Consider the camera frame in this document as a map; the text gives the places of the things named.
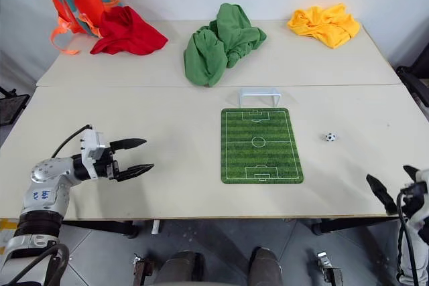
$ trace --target green cloth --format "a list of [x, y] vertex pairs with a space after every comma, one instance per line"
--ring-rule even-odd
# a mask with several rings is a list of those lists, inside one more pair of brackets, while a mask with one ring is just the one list
[[184, 52], [185, 75], [197, 85], [211, 87], [226, 67], [232, 68], [266, 38], [262, 30], [251, 26], [239, 5], [223, 3], [216, 20], [192, 34]]

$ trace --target center circle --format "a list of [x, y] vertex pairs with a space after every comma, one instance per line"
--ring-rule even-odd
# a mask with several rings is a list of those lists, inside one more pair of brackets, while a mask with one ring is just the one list
[[265, 147], [265, 139], [263, 137], [254, 137], [252, 139], [252, 145], [254, 147]]

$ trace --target person's leg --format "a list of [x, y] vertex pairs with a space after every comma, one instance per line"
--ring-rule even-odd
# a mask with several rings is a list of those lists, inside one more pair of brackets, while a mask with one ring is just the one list
[[191, 281], [195, 266], [195, 257], [196, 254], [192, 251], [182, 251], [175, 254], [161, 267], [154, 283]]
[[282, 268], [269, 249], [255, 250], [250, 266], [249, 286], [283, 286]]

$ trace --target red cloth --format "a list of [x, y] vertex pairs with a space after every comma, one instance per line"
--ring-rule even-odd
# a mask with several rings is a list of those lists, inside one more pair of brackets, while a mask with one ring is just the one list
[[103, 12], [99, 28], [103, 38], [94, 45], [92, 54], [126, 51], [146, 55], [163, 48], [168, 41], [129, 6]]

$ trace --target table leg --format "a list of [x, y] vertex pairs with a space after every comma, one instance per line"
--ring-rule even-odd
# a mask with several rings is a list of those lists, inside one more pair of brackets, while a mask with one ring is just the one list
[[128, 238], [135, 238], [139, 234], [139, 227], [133, 225], [132, 221], [86, 221], [86, 220], [65, 220], [62, 224], [69, 226], [116, 232], [124, 234]]
[[342, 229], [360, 227], [360, 226], [372, 226], [373, 224], [379, 224], [380, 222], [397, 220], [397, 217], [383, 217], [383, 218], [340, 218], [334, 220], [323, 220], [318, 224], [313, 224], [311, 230], [314, 234], [320, 236], [327, 232], [338, 231]]

